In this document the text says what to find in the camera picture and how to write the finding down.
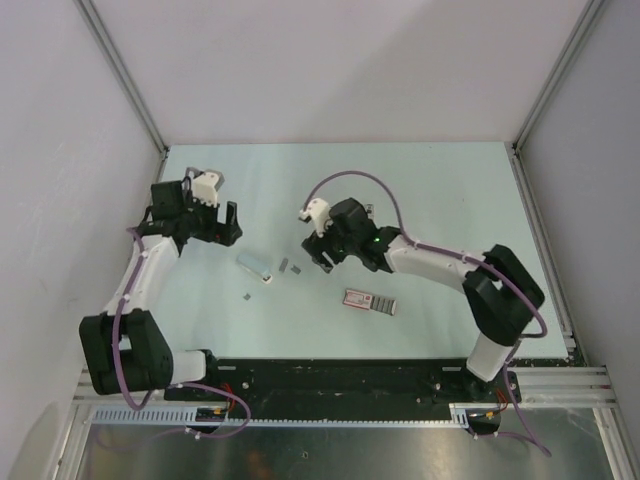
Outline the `light blue stapler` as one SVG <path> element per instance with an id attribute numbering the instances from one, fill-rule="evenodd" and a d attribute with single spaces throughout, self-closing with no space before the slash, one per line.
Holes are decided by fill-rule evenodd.
<path id="1" fill-rule="evenodd" d="M 263 284 L 268 285 L 272 282 L 273 275 L 270 267 L 257 257 L 248 253 L 242 253 L 238 255 L 237 263 L 243 269 L 256 276 Z"/>

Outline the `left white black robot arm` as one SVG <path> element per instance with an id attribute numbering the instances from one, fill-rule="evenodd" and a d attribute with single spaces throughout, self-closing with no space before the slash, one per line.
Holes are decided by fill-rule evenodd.
<path id="1" fill-rule="evenodd" d="M 151 186 L 142 221 L 128 230 L 132 257 L 116 293 L 99 314 L 84 317 L 79 325 L 97 394 L 128 395 L 184 383 L 202 400 L 219 392 L 213 354 L 172 349 L 152 309 L 189 240 L 230 247 L 241 237 L 236 203 L 228 202 L 225 219 L 218 218 L 223 182 L 218 171 L 190 167 L 181 180 Z"/>

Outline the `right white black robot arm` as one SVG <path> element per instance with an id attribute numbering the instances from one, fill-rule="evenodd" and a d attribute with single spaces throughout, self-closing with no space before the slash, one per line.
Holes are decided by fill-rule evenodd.
<path id="1" fill-rule="evenodd" d="M 327 273 L 353 256 L 371 272 L 413 275 L 463 294 L 479 335 L 462 368 L 462 391 L 473 401 L 496 391 L 496 377 L 545 301 L 511 249 L 496 244 L 476 257 L 420 244 L 397 227 L 377 227 L 353 198 L 333 206 L 315 198 L 299 219 L 314 227 L 302 248 Z"/>

